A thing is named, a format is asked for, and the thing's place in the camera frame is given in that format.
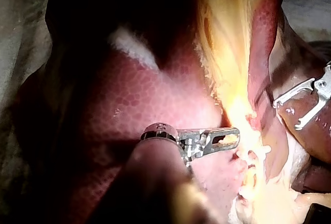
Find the metal clamp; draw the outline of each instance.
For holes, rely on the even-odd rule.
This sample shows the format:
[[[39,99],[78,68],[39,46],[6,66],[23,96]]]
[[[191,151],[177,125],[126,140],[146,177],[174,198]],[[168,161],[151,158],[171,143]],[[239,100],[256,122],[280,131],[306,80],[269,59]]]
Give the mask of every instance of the metal clamp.
[[[309,122],[312,120],[320,111],[321,109],[326,105],[326,103],[331,98],[331,63],[329,62],[324,67],[324,75],[319,78],[310,78],[283,95],[279,96],[277,99],[275,99],[273,103],[273,107],[277,108],[279,105],[283,105],[286,101],[293,98],[295,95],[302,91],[316,91],[318,95],[318,103],[303,117],[298,119],[298,124],[294,125],[295,130],[302,130]]]

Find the surgical clip applier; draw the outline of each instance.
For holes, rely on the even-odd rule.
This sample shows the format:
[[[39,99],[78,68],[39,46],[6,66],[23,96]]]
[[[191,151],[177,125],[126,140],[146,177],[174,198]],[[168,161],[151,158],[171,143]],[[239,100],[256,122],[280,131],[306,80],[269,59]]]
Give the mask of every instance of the surgical clip applier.
[[[211,129],[178,129],[177,144],[186,152],[189,162],[202,156],[238,147],[240,131],[235,127]]]
[[[302,91],[316,91],[318,95],[318,103],[308,112],[306,113],[303,117],[298,119],[298,124],[294,125],[295,130],[302,130],[307,123],[310,122],[311,119],[313,119],[320,111],[321,109],[326,105],[326,103],[330,100],[331,98],[331,62],[329,62],[325,67],[324,67],[324,74],[321,78],[315,79],[315,78],[310,78],[277,99],[275,99],[273,103],[273,107],[276,108],[279,105],[283,105],[286,101],[297,95],[298,93]]]

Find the organ lobe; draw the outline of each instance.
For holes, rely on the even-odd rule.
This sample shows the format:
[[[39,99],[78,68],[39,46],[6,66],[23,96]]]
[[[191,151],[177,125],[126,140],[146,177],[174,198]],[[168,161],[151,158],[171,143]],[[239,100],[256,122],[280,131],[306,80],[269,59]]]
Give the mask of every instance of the organ lobe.
[[[279,108],[279,115],[289,131],[304,149],[313,157],[331,163],[331,102],[300,131],[294,129],[298,119],[303,117],[317,104],[317,94],[305,94],[302,99],[291,99]]]

